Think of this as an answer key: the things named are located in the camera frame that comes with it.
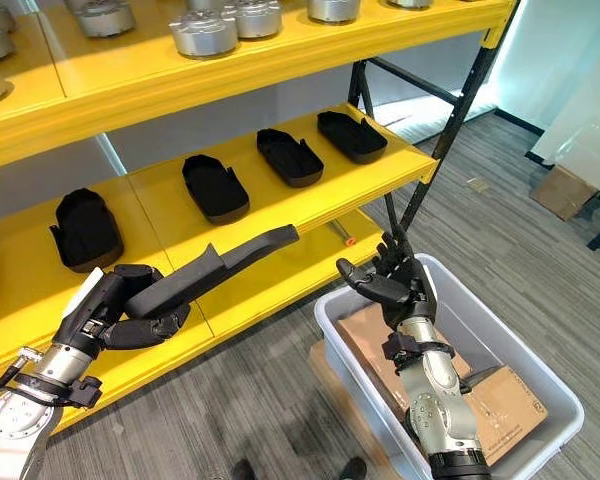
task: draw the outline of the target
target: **cardboard box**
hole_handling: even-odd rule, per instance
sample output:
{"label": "cardboard box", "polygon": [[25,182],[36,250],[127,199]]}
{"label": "cardboard box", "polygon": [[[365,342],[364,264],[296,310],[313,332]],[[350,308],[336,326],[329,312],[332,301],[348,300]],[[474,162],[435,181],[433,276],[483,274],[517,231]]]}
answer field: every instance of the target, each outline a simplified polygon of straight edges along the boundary
{"label": "cardboard box", "polygon": [[562,220],[569,220],[597,192],[594,186],[556,165],[540,186],[531,192],[531,198]]}
{"label": "cardboard box", "polygon": [[464,398],[476,416],[478,438],[489,465],[547,418],[544,405],[508,366],[482,380]]}
{"label": "cardboard box", "polygon": [[[380,305],[372,305],[341,320],[336,328],[368,373],[391,411],[403,422],[409,406],[393,362],[384,358],[382,343],[391,329],[382,319]],[[441,341],[446,341],[440,333]],[[456,354],[453,365],[461,378],[471,366]],[[487,463],[493,465],[547,417],[545,407],[509,367],[502,367],[473,387],[464,397],[476,416],[478,438]]]}
{"label": "cardboard box", "polygon": [[[364,308],[336,323],[336,329],[362,368],[369,373],[369,378],[387,405],[398,418],[403,419],[404,412],[409,408],[409,397],[402,387],[400,377],[395,374],[395,365],[391,360],[384,358],[382,352],[382,344],[391,333],[391,329],[382,318],[382,307],[375,303]],[[437,330],[436,334],[441,342],[450,344]],[[452,362],[460,378],[471,372],[469,364],[457,352]]]}

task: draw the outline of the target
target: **white wall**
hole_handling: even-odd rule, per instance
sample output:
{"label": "white wall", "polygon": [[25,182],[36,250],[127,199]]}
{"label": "white wall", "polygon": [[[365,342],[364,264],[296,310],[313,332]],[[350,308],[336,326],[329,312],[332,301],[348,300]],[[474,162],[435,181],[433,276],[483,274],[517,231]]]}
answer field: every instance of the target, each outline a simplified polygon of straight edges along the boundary
{"label": "white wall", "polygon": [[95,139],[0,168],[0,217],[115,175]]}
{"label": "white wall", "polygon": [[532,151],[548,163],[554,163],[560,147],[574,138],[577,142],[572,149],[574,154],[565,159],[568,160],[565,166],[600,189],[600,135],[596,133],[599,128],[600,55]]}
{"label": "white wall", "polygon": [[548,128],[600,51],[600,0],[522,0],[492,75],[498,106]]}

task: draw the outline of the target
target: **yellow shelf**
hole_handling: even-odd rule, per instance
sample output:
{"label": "yellow shelf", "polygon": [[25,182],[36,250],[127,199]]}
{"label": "yellow shelf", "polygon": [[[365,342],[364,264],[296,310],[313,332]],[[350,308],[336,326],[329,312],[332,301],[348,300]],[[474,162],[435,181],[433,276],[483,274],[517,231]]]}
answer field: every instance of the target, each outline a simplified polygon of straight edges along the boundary
{"label": "yellow shelf", "polygon": [[[345,247],[342,239],[325,225],[204,295],[201,305],[210,324],[214,325],[215,336],[194,303],[183,329],[162,345],[103,352],[87,372],[102,380],[102,398],[91,410],[65,409],[56,431],[110,405],[334,279],[337,276],[335,261],[341,256],[357,264],[369,260],[375,253],[380,229],[359,211],[347,213],[340,221],[358,238],[356,245]],[[55,310],[60,311],[64,303],[57,305],[52,298],[48,302],[48,313],[53,314],[53,324],[57,327]],[[32,319],[36,318],[21,316],[20,324],[12,322],[11,328],[31,329],[36,325]]]}
{"label": "yellow shelf", "polygon": [[[348,104],[334,110],[358,119],[364,117]],[[389,141],[382,158],[368,165],[352,163],[331,145],[318,132],[316,114],[274,127],[297,140],[306,139],[325,164],[322,178],[301,189],[288,187],[278,177],[256,149],[255,133],[196,152],[233,167],[249,194],[249,212],[230,225],[211,225],[189,196],[181,173],[189,155],[131,174],[131,184],[162,248],[174,268],[179,268],[200,255],[209,243],[219,252],[226,252],[264,231],[289,223],[303,234],[434,169],[436,162],[431,157],[368,120]]]}
{"label": "yellow shelf", "polygon": [[338,218],[358,242],[345,247],[329,225],[311,230],[198,299],[214,340],[224,340],[268,317],[339,276],[336,260],[355,264],[373,257],[380,228],[359,210]]}
{"label": "yellow shelf", "polygon": [[8,93],[0,98],[0,144],[13,160],[21,151],[48,148],[35,135],[23,136],[20,120],[65,100],[38,16],[20,15],[16,24],[17,30],[9,34],[16,52],[0,60],[0,75],[9,83]]}
{"label": "yellow shelf", "polygon": [[[145,263],[173,271],[126,178],[90,187],[105,199],[125,251],[117,263]],[[0,220],[0,371],[20,347],[44,349],[67,302],[86,278],[60,261],[49,226],[60,199]]]}
{"label": "yellow shelf", "polygon": [[85,38],[64,7],[39,14],[66,98],[1,119],[0,165],[361,58],[469,32],[499,32],[512,0],[436,0],[421,11],[363,0],[358,20],[340,26],[310,21],[304,0],[283,1],[277,36],[243,41],[213,60],[176,52],[167,24],[182,0],[131,4],[137,28],[110,39]]}

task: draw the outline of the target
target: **black shoe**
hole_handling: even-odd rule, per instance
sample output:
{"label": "black shoe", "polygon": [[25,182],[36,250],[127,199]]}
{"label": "black shoe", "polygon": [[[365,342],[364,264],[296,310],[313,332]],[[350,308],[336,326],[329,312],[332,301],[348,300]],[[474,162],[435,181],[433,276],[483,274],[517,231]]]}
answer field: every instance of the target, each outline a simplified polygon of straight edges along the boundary
{"label": "black shoe", "polygon": [[235,464],[231,470],[231,480],[256,480],[256,474],[249,460],[243,458]]}
{"label": "black shoe", "polygon": [[353,457],[340,474],[339,480],[364,480],[367,476],[367,464],[360,457]]}

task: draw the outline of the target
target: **robotic hand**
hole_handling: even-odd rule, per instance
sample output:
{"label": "robotic hand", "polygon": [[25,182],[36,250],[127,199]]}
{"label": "robotic hand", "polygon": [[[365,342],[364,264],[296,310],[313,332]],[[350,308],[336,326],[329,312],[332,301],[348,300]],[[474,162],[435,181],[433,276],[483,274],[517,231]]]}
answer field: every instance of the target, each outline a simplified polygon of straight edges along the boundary
{"label": "robotic hand", "polygon": [[406,423],[428,456],[434,479],[487,480],[489,467],[477,438],[476,420],[463,400],[451,359],[455,352],[436,337],[436,297],[427,272],[403,230],[382,236],[376,273],[346,259],[337,267],[361,295],[382,305],[393,333],[382,345],[411,399]]}
{"label": "robotic hand", "polygon": [[[269,253],[298,240],[291,225],[266,232],[220,256],[213,246],[163,277],[147,265],[96,268],[65,309],[43,354],[31,348],[0,377],[0,479],[33,479],[64,407],[92,408],[102,382],[84,377],[102,350],[151,347],[184,324],[189,303]],[[119,321],[122,314],[127,320]],[[27,362],[33,372],[22,373]],[[8,383],[14,381],[16,386]]]}

